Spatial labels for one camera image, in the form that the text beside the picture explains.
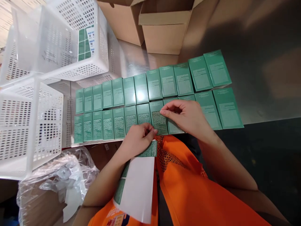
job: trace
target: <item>finger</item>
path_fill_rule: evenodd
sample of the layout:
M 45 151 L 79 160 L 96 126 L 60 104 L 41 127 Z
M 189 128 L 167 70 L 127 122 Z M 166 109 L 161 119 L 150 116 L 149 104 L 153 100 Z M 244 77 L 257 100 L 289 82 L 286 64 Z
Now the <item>finger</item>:
M 145 136 L 145 140 L 147 140 L 148 144 L 151 143 L 151 141 L 155 138 L 155 135 L 157 135 L 158 130 L 154 129 L 152 131 L 150 131 L 146 136 Z
M 154 129 L 154 127 L 148 122 L 142 123 L 141 126 L 148 131 L 151 131 Z
M 172 111 L 169 111 L 169 110 L 161 110 L 160 111 L 160 114 L 167 117 L 167 118 L 170 118 L 171 120 L 173 120 L 175 123 L 177 123 L 179 121 L 179 117 L 180 115 L 177 114 L 177 113 L 174 113 Z
M 187 100 L 172 100 L 171 102 L 165 104 L 161 110 L 169 110 L 172 107 L 178 107 L 183 110 L 186 102 Z

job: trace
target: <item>orange mesh vest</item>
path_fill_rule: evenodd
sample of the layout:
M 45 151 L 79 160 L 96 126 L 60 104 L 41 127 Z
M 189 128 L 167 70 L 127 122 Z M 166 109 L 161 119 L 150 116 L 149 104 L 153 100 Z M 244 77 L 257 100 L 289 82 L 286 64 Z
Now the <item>orange mesh vest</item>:
M 174 136 L 158 136 L 156 168 L 172 222 L 177 225 L 269 225 L 248 205 L 208 179 L 202 164 Z M 151 225 L 158 225 L 157 180 L 154 175 Z M 115 208 L 111 200 L 89 226 L 144 225 Z

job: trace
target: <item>box flap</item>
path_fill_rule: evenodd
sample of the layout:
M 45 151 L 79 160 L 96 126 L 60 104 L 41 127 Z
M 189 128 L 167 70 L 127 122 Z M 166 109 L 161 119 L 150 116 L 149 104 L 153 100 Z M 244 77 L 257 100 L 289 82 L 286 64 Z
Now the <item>box flap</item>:
M 202 1 L 204 1 L 204 0 L 194 0 L 192 8 L 195 8 L 196 6 L 198 6 Z
M 186 24 L 189 21 L 190 13 L 190 11 L 141 13 L 139 15 L 139 25 Z

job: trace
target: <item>person's left hand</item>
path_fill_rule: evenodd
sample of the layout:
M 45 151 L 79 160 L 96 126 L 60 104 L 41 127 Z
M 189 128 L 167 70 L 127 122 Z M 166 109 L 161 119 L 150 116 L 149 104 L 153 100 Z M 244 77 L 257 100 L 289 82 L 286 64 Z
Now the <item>person's left hand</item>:
M 118 149 L 119 158 L 126 163 L 147 149 L 158 130 L 149 123 L 132 125 Z

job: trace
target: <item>person's right hand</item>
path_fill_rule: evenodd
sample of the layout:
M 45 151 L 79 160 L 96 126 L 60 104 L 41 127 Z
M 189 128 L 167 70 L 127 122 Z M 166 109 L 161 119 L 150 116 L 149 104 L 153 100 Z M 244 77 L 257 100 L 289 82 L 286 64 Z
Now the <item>person's right hand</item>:
M 208 141 L 214 134 L 196 101 L 173 100 L 164 105 L 160 113 L 201 141 Z

